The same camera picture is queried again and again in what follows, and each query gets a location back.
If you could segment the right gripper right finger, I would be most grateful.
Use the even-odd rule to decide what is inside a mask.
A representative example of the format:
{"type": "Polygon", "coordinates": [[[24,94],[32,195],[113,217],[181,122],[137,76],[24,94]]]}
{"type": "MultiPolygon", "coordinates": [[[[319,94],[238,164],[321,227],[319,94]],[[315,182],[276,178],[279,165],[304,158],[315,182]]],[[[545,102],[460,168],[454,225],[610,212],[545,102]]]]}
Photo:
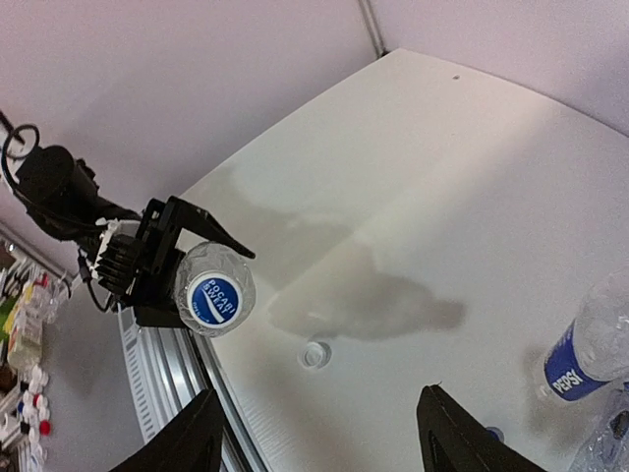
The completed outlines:
{"type": "Polygon", "coordinates": [[[439,385],[425,386],[416,409],[426,471],[540,471],[497,439],[439,385]]]}

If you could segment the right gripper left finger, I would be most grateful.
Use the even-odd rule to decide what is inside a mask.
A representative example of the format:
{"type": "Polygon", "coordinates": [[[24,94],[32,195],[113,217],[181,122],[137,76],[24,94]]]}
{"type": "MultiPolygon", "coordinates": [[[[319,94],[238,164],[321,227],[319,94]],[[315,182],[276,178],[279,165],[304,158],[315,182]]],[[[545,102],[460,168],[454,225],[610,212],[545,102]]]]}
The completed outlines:
{"type": "Polygon", "coordinates": [[[217,393],[204,389],[152,440],[112,471],[217,472],[224,424],[217,393]]]}

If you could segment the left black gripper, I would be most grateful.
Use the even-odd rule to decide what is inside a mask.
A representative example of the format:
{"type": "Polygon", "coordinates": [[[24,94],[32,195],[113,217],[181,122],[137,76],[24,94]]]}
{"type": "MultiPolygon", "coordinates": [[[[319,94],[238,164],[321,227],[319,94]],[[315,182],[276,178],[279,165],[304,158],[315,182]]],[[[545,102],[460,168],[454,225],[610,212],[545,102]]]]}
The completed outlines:
{"type": "Polygon", "coordinates": [[[177,197],[149,201],[136,238],[142,250],[129,305],[142,327],[183,327],[174,301],[174,283],[184,253],[176,248],[182,230],[228,247],[253,260],[256,254],[234,239],[205,209],[177,197]]]}

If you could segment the blue Pepsi bottle cap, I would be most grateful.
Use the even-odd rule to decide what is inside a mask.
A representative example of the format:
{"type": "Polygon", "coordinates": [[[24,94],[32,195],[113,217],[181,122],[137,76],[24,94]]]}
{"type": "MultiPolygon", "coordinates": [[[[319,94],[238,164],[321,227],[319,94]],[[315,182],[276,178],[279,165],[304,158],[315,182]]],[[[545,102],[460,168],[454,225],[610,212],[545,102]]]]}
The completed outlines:
{"type": "Polygon", "coordinates": [[[497,440],[500,442],[504,442],[504,435],[500,429],[496,427],[486,427],[486,430],[497,440]]]}

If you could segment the clear ribbed plastic bottle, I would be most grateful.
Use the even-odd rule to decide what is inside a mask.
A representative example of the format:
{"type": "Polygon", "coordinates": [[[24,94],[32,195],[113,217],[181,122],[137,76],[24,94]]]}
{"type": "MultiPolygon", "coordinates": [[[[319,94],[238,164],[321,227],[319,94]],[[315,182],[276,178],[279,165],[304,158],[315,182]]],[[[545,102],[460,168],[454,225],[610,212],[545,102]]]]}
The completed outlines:
{"type": "Polygon", "coordinates": [[[252,313],[257,289],[244,257],[218,243],[203,242],[182,258],[173,300],[186,327],[218,337],[252,313]]]}

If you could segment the Pocari Sweat blue white cap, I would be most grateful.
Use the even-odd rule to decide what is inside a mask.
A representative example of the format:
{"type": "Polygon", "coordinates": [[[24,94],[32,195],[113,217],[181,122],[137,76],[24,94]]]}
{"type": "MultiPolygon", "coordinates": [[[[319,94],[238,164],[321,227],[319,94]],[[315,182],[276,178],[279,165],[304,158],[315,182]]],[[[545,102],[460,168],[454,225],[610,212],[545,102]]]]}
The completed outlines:
{"type": "Polygon", "coordinates": [[[232,277],[206,271],[196,276],[187,289],[187,307],[201,327],[235,327],[245,314],[243,290],[232,277]]]}

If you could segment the Pepsi bottle blue label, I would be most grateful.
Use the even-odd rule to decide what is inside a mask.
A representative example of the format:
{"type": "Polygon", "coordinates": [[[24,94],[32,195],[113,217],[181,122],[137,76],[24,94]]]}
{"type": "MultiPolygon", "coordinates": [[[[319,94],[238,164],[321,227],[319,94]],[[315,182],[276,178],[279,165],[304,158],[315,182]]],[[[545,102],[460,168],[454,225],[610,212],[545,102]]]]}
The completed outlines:
{"type": "Polygon", "coordinates": [[[535,394],[579,401],[628,380],[628,270],[611,273],[585,295],[578,314],[534,369],[535,394]]]}

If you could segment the clear white bottle cap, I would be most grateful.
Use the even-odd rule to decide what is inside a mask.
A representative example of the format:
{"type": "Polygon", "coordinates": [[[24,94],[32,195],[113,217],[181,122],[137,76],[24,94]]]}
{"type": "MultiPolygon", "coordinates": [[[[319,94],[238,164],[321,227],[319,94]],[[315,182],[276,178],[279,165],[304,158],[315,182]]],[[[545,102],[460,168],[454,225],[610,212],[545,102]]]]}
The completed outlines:
{"type": "Polygon", "coordinates": [[[300,363],[305,369],[319,370],[331,359],[331,348],[326,342],[309,341],[300,354],[300,363]]]}

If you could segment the crushed clear plastic bottle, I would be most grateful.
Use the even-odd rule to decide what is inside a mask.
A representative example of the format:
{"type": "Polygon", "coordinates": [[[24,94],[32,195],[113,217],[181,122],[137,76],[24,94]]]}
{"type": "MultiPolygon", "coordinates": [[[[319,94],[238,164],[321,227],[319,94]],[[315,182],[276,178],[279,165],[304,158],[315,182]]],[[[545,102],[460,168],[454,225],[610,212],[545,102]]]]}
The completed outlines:
{"type": "Polygon", "coordinates": [[[569,471],[628,470],[628,383],[611,392],[591,435],[577,451],[569,471]]]}

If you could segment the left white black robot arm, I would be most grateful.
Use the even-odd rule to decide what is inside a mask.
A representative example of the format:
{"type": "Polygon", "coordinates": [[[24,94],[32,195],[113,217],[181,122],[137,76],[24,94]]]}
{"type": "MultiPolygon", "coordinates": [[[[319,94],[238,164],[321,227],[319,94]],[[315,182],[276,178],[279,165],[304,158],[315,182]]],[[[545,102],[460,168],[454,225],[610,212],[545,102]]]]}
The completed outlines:
{"type": "Polygon", "coordinates": [[[1,169],[37,226],[59,241],[76,243],[81,270],[115,302],[133,308],[139,325],[185,325],[175,302],[176,272],[185,257],[177,247],[182,231],[244,258],[256,256],[207,210],[178,197],[152,199],[143,213],[100,197],[93,171],[64,147],[35,147],[17,171],[3,156],[1,169]]]}

